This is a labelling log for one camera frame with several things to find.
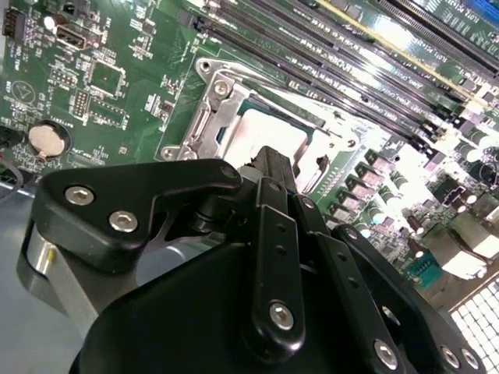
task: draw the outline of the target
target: electronic component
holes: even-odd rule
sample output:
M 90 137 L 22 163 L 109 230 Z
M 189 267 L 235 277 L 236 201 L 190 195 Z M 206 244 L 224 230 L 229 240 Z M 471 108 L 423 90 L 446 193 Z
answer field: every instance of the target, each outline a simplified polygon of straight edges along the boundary
M 475 162 L 482 157 L 482 151 L 478 148 L 471 146 L 467 142 L 460 142 L 456 147 L 456 150 L 461 154 L 462 158 L 464 158 L 468 162 Z
M 349 191 L 359 199 L 366 199 L 368 196 L 374 195 L 375 191 L 364 185 L 359 179 L 356 179 L 352 176 L 348 176 L 345 184 L 349 188 Z
M 386 158 L 380 156 L 380 154 L 370 150 L 366 154 L 367 163 L 374 169 L 380 171 L 381 173 L 388 173 L 393 170 L 394 165 L 388 161 Z
M 456 230 L 462 240 L 477 255 L 493 259 L 499 253 L 499 238 L 490 229 L 481 225 L 475 217 L 465 212 L 451 221 L 451 228 Z
M 356 172 L 359 179 L 367 185 L 378 186 L 383 183 L 384 178 L 366 164 L 358 164 L 356 166 Z
M 24 39 L 26 16 L 17 9 L 9 8 L 4 10 L 3 17 L 2 35 L 17 41 Z
M 0 126 L 0 150 L 12 148 L 23 141 L 24 135 L 21 131 Z
M 466 118 L 457 117 L 452 121 L 452 125 L 455 129 L 459 130 L 462 135 L 466 136 L 475 128 L 476 124 Z
M 497 185 L 499 181 L 495 165 L 484 164 L 482 161 L 474 162 L 469 168 L 468 174 L 478 182 L 490 187 Z
M 499 230 L 499 200 L 489 193 L 484 193 L 473 206 L 478 217 Z
M 467 203 L 467 201 L 462 199 L 465 191 L 465 187 L 447 175 L 443 182 L 433 191 L 433 195 L 435 196 L 435 199 L 442 203 L 442 205 L 452 206 L 460 212 L 463 211 L 463 207 L 464 210 L 466 209 L 464 204 Z
M 83 51 L 95 48 L 99 44 L 99 36 L 76 23 L 67 23 L 55 28 L 55 37 L 63 44 Z
M 42 120 L 28 131 L 28 141 L 39 158 L 57 157 L 71 147 L 68 130 L 51 120 Z
M 340 222 L 348 222 L 352 214 L 345 209 L 343 206 L 339 206 L 338 204 L 333 204 L 330 209 L 331 216 Z
M 355 227 L 364 238 L 368 239 L 371 236 L 371 230 L 365 222 L 357 222 Z
M 485 132 L 478 129 L 474 129 L 473 131 L 471 131 L 468 134 L 468 138 L 481 149 L 496 145 L 496 142 L 494 141 L 494 138 L 492 136 L 489 136 Z
M 414 216 L 407 217 L 407 223 L 414 230 L 417 235 L 421 235 L 424 232 L 424 227 L 421 225 L 419 220 Z
M 347 191 L 342 191 L 338 196 L 338 201 L 349 210 L 357 210 L 363 204 L 353 194 Z
M 397 210 L 400 207 L 400 199 L 388 187 L 382 188 L 379 194 L 390 210 Z
M 423 238 L 441 268 L 462 279 L 473 279 L 487 271 L 487 264 L 468 249 L 443 225 L 436 224 Z
M 412 253 L 412 255 L 420 259 L 424 255 L 424 248 L 417 243 L 417 241 L 414 238 L 409 238 L 407 240 L 407 246 L 409 247 L 409 251 Z
M 387 214 L 376 203 L 368 206 L 367 214 L 373 224 L 383 224 L 387 219 Z
M 56 28 L 61 25 L 66 25 L 68 19 L 63 14 L 51 14 L 44 17 L 44 26 L 47 30 L 55 32 Z
M 402 195 L 409 194 L 411 192 L 412 189 L 411 184 L 407 179 L 405 179 L 405 177 L 402 174 L 394 173 L 391 176 L 391 181 L 394 182 L 398 191 L 400 191 Z

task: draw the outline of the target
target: mounting hole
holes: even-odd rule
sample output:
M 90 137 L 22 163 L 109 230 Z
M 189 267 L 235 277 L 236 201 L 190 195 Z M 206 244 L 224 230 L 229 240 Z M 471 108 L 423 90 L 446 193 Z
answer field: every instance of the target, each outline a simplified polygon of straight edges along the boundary
M 276 245 L 275 249 L 278 251 L 278 253 L 282 256 L 286 256 L 288 254 L 288 251 L 286 248 L 284 248 L 282 245 Z
M 205 73 L 209 73 L 211 70 L 211 64 L 207 61 L 201 64 L 201 71 Z
M 341 252 L 338 252 L 338 257 L 339 257 L 339 258 L 340 258 L 340 260 L 341 260 L 341 261 L 343 261 L 344 263 L 346 263 L 346 261 L 348 260 L 348 259 L 346 258 L 346 256 L 345 256 L 343 253 L 341 253 Z
M 356 281 L 354 278 L 352 278 L 352 277 L 350 277 L 349 279 L 347 279 L 347 281 L 348 281 L 348 282 L 350 283 L 350 285 L 351 285 L 352 287 L 354 287 L 355 289 L 358 289 L 358 288 L 360 287 L 360 286 L 359 286 L 359 284 L 357 283 L 357 281 Z

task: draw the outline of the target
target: motherboard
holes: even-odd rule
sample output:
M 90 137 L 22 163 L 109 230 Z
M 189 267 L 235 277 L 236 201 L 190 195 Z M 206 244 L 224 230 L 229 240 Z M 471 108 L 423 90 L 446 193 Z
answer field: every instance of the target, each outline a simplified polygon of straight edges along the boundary
M 499 252 L 496 2 L 11 0 L 2 35 L 13 192 L 271 146 L 329 228 L 355 225 L 423 289 Z

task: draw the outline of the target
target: dimm slot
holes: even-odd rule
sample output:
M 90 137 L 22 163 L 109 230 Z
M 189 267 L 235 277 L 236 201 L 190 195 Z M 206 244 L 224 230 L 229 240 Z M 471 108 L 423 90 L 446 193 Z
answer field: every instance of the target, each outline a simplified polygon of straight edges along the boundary
M 415 117 L 415 115 L 410 110 L 405 108 L 397 101 L 391 99 L 390 97 L 385 96 L 376 90 L 367 88 L 355 77 L 345 74 L 336 65 L 331 64 L 326 58 L 312 55 L 311 52 L 306 50 L 303 46 L 295 45 L 288 38 L 281 37 L 279 34 L 273 32 L 273 30 L 267 29 L 265 25 L 258 24 L 255 19 L 250 19 L 246 14 L 242 15 L 241 12 L 238 12 L 238 9 L 236 8 L 222 7 L 221 10 L 222 12 L 226 13 L 224 14 L 225 20 L 229 22 L 232 21 L 236 24 L 241 23 L 242 25 L 249 26 L 259 34 L 266 37 L 268 40 L 277 42 L 280 45 L 285 45 L 286 49 L 291 52 L 290 55 L 294 55 L 293 57 L 295 58 L 300 57 L 304 62 L 306 62 L 307 65 L 315 66 L 317 71 L 319 71 L 320 74 L 326 76 L 328 79 L 336 80 L 346 87 L 353 87 L 353 89 L 357 90 L 357 92 L 361 94 L 363 100 L 365 98 L 365 100 L 374 102 L 382 110 L 386 111 L 387 113 L 391 113 L 394 117 L 399 117 L 400 119 L 402 119 L 402 121 L 404 121 L 412 129 L 417 130 L 419 128 L 419 124 L 423 120 L 422 118 Z M 398 108 L 398 110 L 396 112 L 393 112 L 392 108 Z
M 370 63 L 363 61 L 363 58 L 359 54 L 354 54 L 351 51 L 340 49 L 341 46 L 334 45 L 335 41 L 332 40 L 332 37 L 325 37 L 324 33 L 315 33 L 313 30 L 311 30 L 312 27 L 302 26 L 301 23 L 297 21 L 298 16 L 292 14 L 293 17 L 289 17 L 287 14 L 277 14 L 278 12 L 272 12 L 272 5 L 263 3 L 260 0 L 250 0 L 248 6 L 251 6 L 265 16 L 277 16 L 279 18 L 279 24 L 286 30 L 289 30 L 291 33 L 295 34 L 297 37 L 302 38 L 303 40 L 310 41 L 312 44 L 315 44 L 323 51 L 326 51 L 329 55 L 338 55 L 344 62 L 347 62 L 349 65 L 365 73 L 373 75 L 374 77 L 376 77 L 378 82 L 383 83 L 384 86 L 388 87 L 392 92 L 397 94 L 399 97 L 402 97 L 404 100 L 412 102 L 412 104 L 415 106 L 419 106 L 419 109 L 421 109 L 422 111 L 432 113 L 436 110 L 437 107 L 433 103 L 431 103 L 421 91 L 410 85 L 408 86 L 398 82 L 391 76 L 389 72 L 384 72 L 380 69 L 375 72 L 368 71 L 365 65 L 369 65 Z M 307 29 L 310 32 L 315 33 L 317 35 L 317 38 L 311 36 L 307 32 L 304 32 L 303 29 Z M 331 50 L 331 47 L 337 47 L 337 49 L 333 52 Z
M 459 92 L 455 93 L 450 92 L 445 88 L 438 86 L 432 79 L 428 79 L 424 76 L 421 76 L 417 72 L 414 72 L 412 69 L 401 63 L 396 57 L 391 55 L 388 51 L 385 51 L 384 48 L 382 48 L 381 46 L 376 46 L 375 44 L 371 44 L 368 41 L 365 41 L 359 35 L 354 34 L 351 30 L 345 29 L 341 25 L 337 24 L 331 18 L 322 16 L 321 14 L 314 12 L 311 8 L 301 3 L 299 0 L 286 0 L 286 2 L 291 6 L 293 6 L 295 9 L 298 9 L 301 13 L 310 17 L 311 19 L 315 19 L 317 22 L 327 26 L 338 35 L 344 37 L 346 40 L 350 40 L 352 43 L 358 45 L 359 47 L 373 52 L 375 55 L 381 57 L 383 60 L 394 66 L 402 74 L 414 80 L 415 82 L 421 84 L 422 86 L 429 87 L 431 90 L 435 91 L 437 94 L 441 95 L 442 97 L 446 97 L 450 100 L 455 101 L 456 104 L 463 103 L 463 96 Z M 278 10 L 279 12 L 281 11 L 281 9 L 277 8 L 278 6 L 274 2 L 269 2 L 268 5 L 271 5 L 274 9 Z
M 408 143 L 413 143 L 414 141 L 417 143 L 421 142 L 421 139 L 415 134 L 410 133 L 408 129 L 403 129 L 399 124 L 384 117 L 383 115 L 380 115 L 373 109 L 356 103 L 349 97 L 346 97 L 341 91 L 336 90 L 342 99 L 331 95 L 331 89 L 334 90 L 333 87 L 326 86 L 320 80 L 300 71 L 294 65 L 288 63 L 282 58 L 270 56 L 267 51 L 253 43 L 248 43 L 248 41 L 241 38 L 239 35 L 228 33 L 223 26 L 212 22 L 210 19 L 199 17 L 196 28 L 198 31 L 205 33 L 207 36 L 212 36 L 215 39 L 218 39 L 225 45 L 228 45 L 236 50 L 242 50 L 250 53 L 252 58 L 262 65 L 270 66 L 272 69 L 278 69 L 285 72 L 293 81 L 308 89 L 309 93 L 313 95 L 312 98 L 314 100 L 318 100 L 328 105 L 333 105 L 351 115 L 372 121 L 388 131 L 390 134 L 395 135 Z
M 412 31 L 416 35 L 424 38 L 437 49 L 440 49 L 446 54 L 450 55 L 464 69 L 474 72 L 478 76 L 482 76 L 483 78 L 486 78 L 491 82 L 493 82 L 497 78 L 498 71 L 493 66 L 486 64 L 486 62 L 481 62 L 470 57 L 465 52 L 456 48 L 443 37 L 440 37 L 438 34 L 434 33 L 432 30 L 428 29 L 423 24 L 419 23 L 394 5 L 388 3 L 385 0 L 376 0 L 375 2 L 373 2 L 373 4 L 377 8 L 381 9 L 382 12 L 385 12 L 387 15 L 394 17 L 396 20 L 400 21 L 401 25 L 407 28 L 409 31 Z
M 488 65 L 490 69 L 495 69 L 497 75 L 497 68 L 499 68 L 499 61 L 497 58 L 486 53 L 479 46 L 463 37 L 460 33 L 440 21 L 438 18 L 429 14 L 416 3 L 408 0 L 388 1 L 400 10 L 405 10 L 407 13 L 410 13 L 417 21 L 424 26 L 433 29 L 436 34 L 452 43 L 455 47 L 459 49 L 465 48 L 466 53 L 472 55 L 475 60 L 483 65 Z

